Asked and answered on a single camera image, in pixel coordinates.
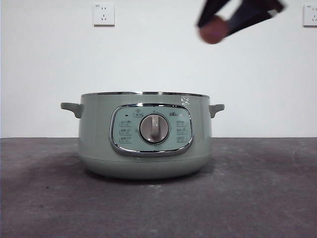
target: green cooker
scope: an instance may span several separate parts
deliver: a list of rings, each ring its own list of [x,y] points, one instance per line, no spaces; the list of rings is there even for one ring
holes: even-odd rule
[[[200,170],[211,159],[211,118],[224,110],[206,95],[104,92],[61,103],[79,121],[78,154],[97,174],[163,179]]]

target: electrical socket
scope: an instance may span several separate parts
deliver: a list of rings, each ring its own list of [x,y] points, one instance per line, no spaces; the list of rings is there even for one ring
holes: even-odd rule
[[[317,27],[317,4],[306,4],[303,11],[303,26]]]
[[[114,4],[94,4],[94,25],[114,26]]]

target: chrome trim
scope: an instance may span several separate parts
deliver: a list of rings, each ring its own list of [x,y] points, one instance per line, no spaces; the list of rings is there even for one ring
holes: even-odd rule
[[[163,151],[138,151],[138,150],[130,150],[119,146],[113,138],[113,126],[114,126],[114,119],[117,112],[126,107],[175,107],[175,108],[182,108],[184,109],[189,116],[190,128],[191,128],[191,138],[186,145],[181,148],[175,150],[163,150]],[[181,105],[172,105],[172,104],[159,104],[159,103],[138,103],[138,104],[128,104],[122,105],[117,107],[114,112],[112,113],[111,123],[110,123],[110,131],[109,131],[109,141],[112,148],[121,155],[128,155],[128,156],[136,156],[136,157],[161,157],[161,156],[171,156],[171,155],[179,155],[185,153],[189,147],[192,145],[194,139],[194,132],[193,132],[193,123],[192,117],[190,112]]]
[[[195,93],[173,93],[173,92],[103,92],[103,93],[86,93],[81,95],[87,96],[101,96],[101,95],[176,95],[176,96],[192,96],[209,98],[208,95],[195,94]]]

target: gray floor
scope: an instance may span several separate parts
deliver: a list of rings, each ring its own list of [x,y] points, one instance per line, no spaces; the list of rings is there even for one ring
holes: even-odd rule
[[[215,138],[200,172],[84,169],[76,139],[1,140],[2,238],[316,238],[317,138]]]

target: rotary knob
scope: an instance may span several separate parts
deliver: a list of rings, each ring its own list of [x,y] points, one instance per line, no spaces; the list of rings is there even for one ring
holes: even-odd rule
[[[141,121],[140,134],[147,142],[160,143],[168,135],[168,123],[160,115],[148,115]]]

